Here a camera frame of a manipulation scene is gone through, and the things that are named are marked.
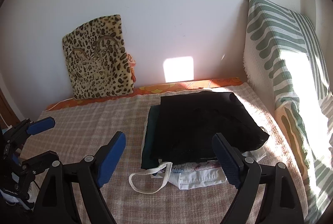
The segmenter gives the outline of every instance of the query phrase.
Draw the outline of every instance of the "wooden door frame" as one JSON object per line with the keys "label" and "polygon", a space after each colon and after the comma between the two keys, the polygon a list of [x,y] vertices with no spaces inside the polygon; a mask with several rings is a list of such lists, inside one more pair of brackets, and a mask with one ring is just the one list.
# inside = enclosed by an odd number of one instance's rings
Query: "wooden door frame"
{"label": "wooden door frame", "polygon": [[0,88],[0,125],[1,129],[7,128],[10,125],[16,125],[20,122],[16,114],[8,104],[5,96],[3,95]]}

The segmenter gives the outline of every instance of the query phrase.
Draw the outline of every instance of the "blue gripper pad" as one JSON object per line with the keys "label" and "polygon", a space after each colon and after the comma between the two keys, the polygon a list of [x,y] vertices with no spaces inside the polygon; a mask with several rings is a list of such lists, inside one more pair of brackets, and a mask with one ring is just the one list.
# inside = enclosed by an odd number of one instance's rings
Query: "blue gripper pad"
{"label": "blue gripper pad", "polygon": [[123,154],[126,146],[126,137],[123,132],[116,132],[109,144],[99,148],[95,154],[99,169],[96,184],[101,188],[109,182],[111,176]]}
{"label": "blue gripper pad", "polygon": [[228,182],[239,189],[242,185],[240,174],[244,169],[243,162],[221,133],[213,136],[211,144]]}
{"label": "blue gripper pad", "polygon": [[32,123],[27,128],[26,132],[29,135],[36,135],[41,132],[44,132],[46,130],[49,130],[55,126],[56,122],[54,118],[47,117],[45,119],[42,119],[40,121],[36,121],[35,123]]}

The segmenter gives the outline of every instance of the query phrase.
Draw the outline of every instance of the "metal screw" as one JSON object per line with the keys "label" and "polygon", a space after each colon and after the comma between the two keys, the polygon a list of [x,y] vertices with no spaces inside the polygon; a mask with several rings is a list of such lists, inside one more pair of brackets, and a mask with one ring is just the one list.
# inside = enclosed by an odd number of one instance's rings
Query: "metal screw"
{"label": "metal screw", "polygon": [[58,167],[60,165],[60,162],[58,160],[53,161],[52,167]]}
{"label": "metal screw", "polygon": [[246,157],[245,158],[245,162],[246,163],[249,163],[249,164],[252,164],[254,162],[253,158],[252,157]]}
{"label": "metal screw", "polygon": [[87,155],[85,158],[84,158],[84,161],[86,162],[91,162],[92,160],[94,160],[94,157],[92,155]]}
{"label": "metal screw", "polygon": [[286,168],[286,165],[283,164],[282,162],[279,162],[277,165],[279,166],[280,169],[285,169]]}

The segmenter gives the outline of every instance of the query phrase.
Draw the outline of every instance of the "orange floral fabric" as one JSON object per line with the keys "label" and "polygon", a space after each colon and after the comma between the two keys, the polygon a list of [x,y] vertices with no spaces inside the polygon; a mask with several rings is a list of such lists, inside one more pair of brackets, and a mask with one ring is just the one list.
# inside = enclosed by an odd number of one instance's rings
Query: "orange floral fabric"
{"label": "orange floral fabric", "polygon": [[133,93],[123,96],[110,96],[104,98],[95,98],[95,99],[84,99],[76,100],[74,98],[61,101],[57,104],[49,105],[46,108],[46,111],[54,111],[67,107],[74,106],[84,106],[91,103],[100,103],[108,100],[115,100],[122,97],[132,97],[136,95],[146,95],[146,94],[159,94],[168,91],[187,91],[187,90],[199,90],[203,88],[221,88],[224,86],[239,86],[243,82],[238,78],[226,78],[226,79],[212,79],[212,80],[201,80],[201,81],[188,81],[188,82],[178,82],[178,83],[169,83],[164,85],[154,85],[154,86],[143,86],[140,88],[134,88]]}

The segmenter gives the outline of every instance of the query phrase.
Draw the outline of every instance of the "folded clothes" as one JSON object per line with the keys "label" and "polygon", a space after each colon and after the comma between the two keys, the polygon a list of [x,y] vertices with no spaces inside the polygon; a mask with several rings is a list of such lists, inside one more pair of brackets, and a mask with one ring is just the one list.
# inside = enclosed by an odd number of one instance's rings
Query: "folded clothes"
{"label": "folded clothes", "polygon": [[[162,189],[167,182],[172,183],[179,189],[193,189],[198,187],[206,187],[221,184],[226,181],[225,174],[218,160],[206,162],[189,162],[173,165],[172,162],[161,162],[158,158],[151,159],[150,154],[154,143],[155,128],[159,116],[160,105],[151,106],[149,109],[144,137],[141,146],[141,168],[146,171],[132,173],[129,176],[129,184],[131,187],[144,194],[153,194]],[[261,160],[266,156],[264,147],[256,151],[245,152],[244,156],[252,157],[255,161]],[[163,178],[162,185],[156,190],[137,188],[132,177],[134,175],[148,175],[152,178]]]}
{"label": "folded clothes", "polygon": [[231,92],[201,91],[161,97],[150,159],[182,164],[216,160],[211,146],[222,133],[241,153],[269,138]]}

